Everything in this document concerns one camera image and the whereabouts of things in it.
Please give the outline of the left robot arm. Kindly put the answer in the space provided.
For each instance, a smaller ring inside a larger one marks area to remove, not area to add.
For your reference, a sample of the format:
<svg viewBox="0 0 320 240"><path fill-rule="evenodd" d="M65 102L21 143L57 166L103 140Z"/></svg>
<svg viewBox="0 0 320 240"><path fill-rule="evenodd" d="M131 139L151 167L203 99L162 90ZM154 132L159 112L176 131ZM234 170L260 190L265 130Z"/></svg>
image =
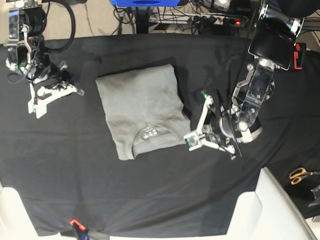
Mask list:
<svg viewBox="0 0 320 240"><path fill-rule="evenodd" d="M253 15L245 51L256 59L248 64L245 79L228 89L228 104L217 89L203 91L204 104L196 129L184 136L190 151L208 147L241 154L240 144L254 141L261 133L261 107L273 94L274 71L301 70L307 50L298 42L310 31L310 15L320 8L317 0L263 0Z"/></svg>

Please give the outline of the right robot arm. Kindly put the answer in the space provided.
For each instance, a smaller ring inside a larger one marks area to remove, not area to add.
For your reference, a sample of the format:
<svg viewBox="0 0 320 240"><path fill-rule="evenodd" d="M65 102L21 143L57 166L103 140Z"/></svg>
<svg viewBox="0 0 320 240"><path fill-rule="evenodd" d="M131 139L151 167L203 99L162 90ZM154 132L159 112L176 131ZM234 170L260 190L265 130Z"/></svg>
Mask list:
<svg viewBox="0 0 320 240"><path fill-rule="evenodd" d="M11 84L24 82L29 85L28 112L39 119L47 113L50 103L73 93L80 96L85 93L75 86L65 61L56 65L50 59L50 54L62 53L73 43L76 18L69 3L57 1L69 13L71 33L62 47L50 48L45 46L43 36L49 13L43 9L43 2L15 0L13 4L8 11L9 36L5 65L10 72L7 80Z"/></svg>

